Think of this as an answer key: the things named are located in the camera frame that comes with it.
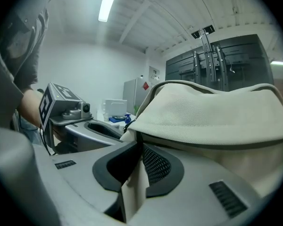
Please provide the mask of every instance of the table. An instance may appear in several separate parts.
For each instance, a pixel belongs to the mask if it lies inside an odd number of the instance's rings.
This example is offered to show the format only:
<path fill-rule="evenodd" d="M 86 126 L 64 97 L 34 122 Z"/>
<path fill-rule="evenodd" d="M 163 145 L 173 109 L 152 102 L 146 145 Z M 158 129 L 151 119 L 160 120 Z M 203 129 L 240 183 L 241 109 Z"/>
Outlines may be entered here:
<path fill-rule="evenodd" d="M 101 110 L 98 110 L 98 111 L 97 111 L 97 120 L 103 121 L 103 122 L 109 124 L 110 126 L 116 127 L 116 128 L 118 128 L 121 132 L 123 132 L 123 129 L 124 129 L 125 125 L 126 125 L 126 123 L 125 123 L 124 121 L 116 122 L 116 123 L 113 123 L 113 122 L 111 122 L 111 121 L 104 121 L 104 115 L 103 115 L 103 113 L 104 113 L 104 112 L 101 111 Z M 131 118 L 131 121 L 133 121 L 133 120 L 135 119 L 135 115 L 131 115 L 131 114 L 130 114 L 130 118 Z"/>

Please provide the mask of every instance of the white wall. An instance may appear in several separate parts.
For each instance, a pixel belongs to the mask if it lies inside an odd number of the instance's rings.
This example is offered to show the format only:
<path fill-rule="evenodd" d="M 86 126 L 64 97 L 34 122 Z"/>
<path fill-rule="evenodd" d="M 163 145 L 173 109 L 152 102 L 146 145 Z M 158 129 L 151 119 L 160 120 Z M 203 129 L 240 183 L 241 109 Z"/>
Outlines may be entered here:
<path fill-rule="evenodd" d="M 119 43 L 99 45 L 47 34 L 33 88 L 45 89 L 50 81 L 66 86 L 91 104 L 96 117 L 101 100 L 122 99 L 124 82 L 144 74 L 146 61 L 145 54 Z"/>
<path fill-rule="evenodd" d="M 149 81 L 149 67 L 159 70 L 160 80 L 158 82 L 165 81 L 166 78 L 166 60 L 151 48 L 146 50 L 146 65 L 144 70 L 144 78 Z"/>
<path fill-rule="evenodd" d="M 274 79 L 283 80 L 283 65 L 271 65 Z"/>

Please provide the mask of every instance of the red sticker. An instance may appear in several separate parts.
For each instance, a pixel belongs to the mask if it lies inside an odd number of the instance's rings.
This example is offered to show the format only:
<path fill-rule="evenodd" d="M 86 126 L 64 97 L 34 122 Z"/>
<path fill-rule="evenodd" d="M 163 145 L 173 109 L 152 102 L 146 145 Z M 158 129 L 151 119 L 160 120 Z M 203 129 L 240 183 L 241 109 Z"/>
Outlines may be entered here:
<path fill-rule="evenodd" d="M 147 84 L 147 82 L 145 82 L 142 87 L 144 88 L 144 90 L 147 90 L 149 88 L 149 85 Z"/>

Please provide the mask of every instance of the black cabinet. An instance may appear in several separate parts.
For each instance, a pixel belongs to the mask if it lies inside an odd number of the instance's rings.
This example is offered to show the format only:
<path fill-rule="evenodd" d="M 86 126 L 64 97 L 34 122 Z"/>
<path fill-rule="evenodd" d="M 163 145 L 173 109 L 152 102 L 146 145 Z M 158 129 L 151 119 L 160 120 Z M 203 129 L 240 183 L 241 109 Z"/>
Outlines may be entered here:
<path fill-rule="evenodd" d="M 219 46 L 226 63 L 228 89 L 234 90 L 259 83 L 273 84 L 273 76 L 266 52 L 259 37 L 246 35 L 211 43 L 213 60 L 216 70 L 216 82 L 207 79 L 207 65 L 203 47 L 185 52 L 166 62 L 166 80 L 195 81 L 194 51 L 197 51 L 200 60 L 200 84 L 213 89 L 221 89 L 221 67 L 215 48 Z"/>

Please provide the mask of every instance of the white ceiling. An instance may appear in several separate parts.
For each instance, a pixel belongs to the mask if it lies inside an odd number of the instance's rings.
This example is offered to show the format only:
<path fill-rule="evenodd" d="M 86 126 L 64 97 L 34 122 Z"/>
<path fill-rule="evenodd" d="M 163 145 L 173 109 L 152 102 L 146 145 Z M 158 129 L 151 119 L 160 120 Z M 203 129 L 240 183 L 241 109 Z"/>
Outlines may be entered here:
<path fill-rule="evenodd" d="M 101 0 L 51 0 L 49 31 L 113 40 L 170 59 L 201 46 L 191 33 L 213 25 L 209 41 L 258 34 L 269 59 L 283 60 L 283 36 L 260 0 L 115 0 L 107 23 Z"/>

